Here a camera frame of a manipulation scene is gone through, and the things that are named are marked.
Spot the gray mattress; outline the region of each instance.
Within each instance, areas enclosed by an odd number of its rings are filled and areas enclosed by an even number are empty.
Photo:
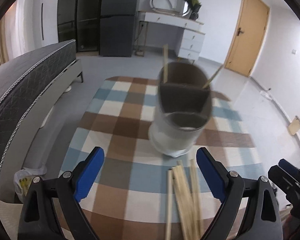
[[[75,40],[64,41],[0,66],[0,166],[18,121],[42,90],[75,60],[75,53]]]

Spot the silver screw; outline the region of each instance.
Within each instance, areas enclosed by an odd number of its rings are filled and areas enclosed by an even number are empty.
[[[261,181],[268,182],[268,178],[266,176],[261,176]]]
[[[70,176],[71,176],[71,171],[66,171],[62,174],[62,177],[64,178],[70,178]]]
[[[40,177],[38,177],[38,176],[34,177],[32,180],[33,183],[38,183],[39,181],[40,181]]]
[[[229,172],[230,176],[233,177],[233,178],[236,178],[239,176],[239,174],[236,172],[236,171],[230,171]]]

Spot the white plastic bag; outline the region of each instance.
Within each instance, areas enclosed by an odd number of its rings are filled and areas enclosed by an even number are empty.
[[[37,175],[44,175],[46,174],[46,172],[47,168],[45,166],[42,166],[40,169],[23,168],[22,170],[17,171],[14,174],[13,184],[15,192],[22,203],[24,197],[26,196],[26,193],[28,192],[32,179]]]

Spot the floor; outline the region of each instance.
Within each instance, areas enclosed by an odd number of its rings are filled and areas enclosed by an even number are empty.
[[[106,78],[122,75],[156,79],[162,68],[161,53],[155,51],[147,51],[143,58],[136,56],[78,58],[82,61],[84,83],[80,83],[78,78],[73,82],[72,90],[60,97],[46,125],[38,131],[32,145],[47,153],[50,152],[46,163],[48,179],[58,176],[76,127],[93,95]],[[196,64],[209,77],[219,66],[205,59],[200,59]],[[265,171],[277,164],[281,158],[300,168],[298,140],[288,134],[287,121],[272,102],[260,95],[261,88],[253,79],[223,69],[213,80],[212,86],[214,90],[228,96],[234,108],[241,114],[257,146]],[[282,192],[279,192],[278,199],[280,208],[284,208],[288,202]]]

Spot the dark gray refrigerator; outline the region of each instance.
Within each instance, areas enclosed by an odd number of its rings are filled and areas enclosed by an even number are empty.
[[[100,55],[131,57],[139,0],[101,0]]]

